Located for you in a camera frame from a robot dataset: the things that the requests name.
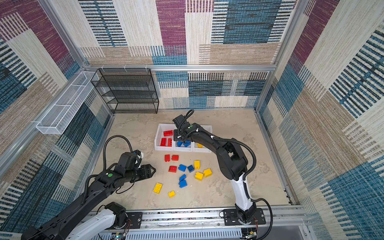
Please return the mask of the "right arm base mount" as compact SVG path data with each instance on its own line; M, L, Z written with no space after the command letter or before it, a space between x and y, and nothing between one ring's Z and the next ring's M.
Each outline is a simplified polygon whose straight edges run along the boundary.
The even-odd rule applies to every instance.
M240 209L224 209L223 214L225 226L265 225L267 223L264 211L261 208L245 212Z

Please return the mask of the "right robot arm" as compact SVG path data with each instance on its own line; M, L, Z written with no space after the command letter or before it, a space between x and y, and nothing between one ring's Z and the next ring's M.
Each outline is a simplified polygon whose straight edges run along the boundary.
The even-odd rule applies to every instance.
M186 115L179 115L173 119L176 126L173 131L174 141L198 143L216 154L221 173L232 184L238 219L242 224L249 224L254 220L256 202L262 200L252 199L247 181L247 176L257 164L255 153L249 146L234 138L223 139L208 132L199 124L190 124L187 119L193 113L194 110L189 110Z

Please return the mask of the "red square brick studs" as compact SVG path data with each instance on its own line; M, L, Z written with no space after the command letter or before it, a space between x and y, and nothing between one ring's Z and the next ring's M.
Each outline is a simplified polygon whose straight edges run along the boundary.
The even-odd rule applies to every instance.
M170 173L176 173L177 170L178 170L178 167L177 167L177 166L170 166L170 167L169 167L169 172L170 172Z

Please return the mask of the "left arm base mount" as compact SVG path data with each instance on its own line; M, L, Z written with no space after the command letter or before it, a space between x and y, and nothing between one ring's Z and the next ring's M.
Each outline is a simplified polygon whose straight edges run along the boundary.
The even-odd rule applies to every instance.
M128 212L124 217L118 217L115 224L107 230L132 230L139 229L142 224L143 212Z

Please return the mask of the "blue large square brick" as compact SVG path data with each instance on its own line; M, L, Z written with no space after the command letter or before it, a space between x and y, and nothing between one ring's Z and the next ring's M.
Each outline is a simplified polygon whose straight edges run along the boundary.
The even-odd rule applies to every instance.
M191 142L190 141L185 141L183 142L183 145L187 148L191 145Z

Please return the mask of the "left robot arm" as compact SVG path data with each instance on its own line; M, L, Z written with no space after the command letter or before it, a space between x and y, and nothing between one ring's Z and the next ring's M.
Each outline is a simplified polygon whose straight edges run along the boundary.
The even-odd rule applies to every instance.
M23 240L85 240L108 228L125 228L129 224L126 208L110 203L92 219L81 221L103 200L113 193L118 194L125 183L150 179L156 169L142 165L143 154L130 150L121 155L119 161L107 166L106 153L103 153L103 170L86 179L84 192L68 207L38 229L29 227L22 234Z

